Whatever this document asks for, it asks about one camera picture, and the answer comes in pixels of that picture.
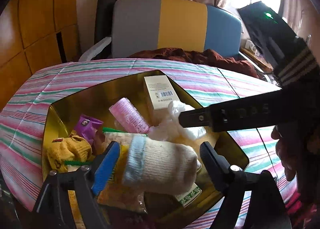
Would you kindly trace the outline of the person right hand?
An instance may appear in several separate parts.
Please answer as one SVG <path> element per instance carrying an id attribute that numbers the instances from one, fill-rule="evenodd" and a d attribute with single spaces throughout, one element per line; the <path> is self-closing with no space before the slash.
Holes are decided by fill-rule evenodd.
<path id="1" fill-rule="evenodd" d="M 272 130 L 271 137 L 277 140 L 276 155 L 281 160 L 287 181 L 292 181 L 302 167 L 299 143 L 292 135 L 276 125 Z"/>

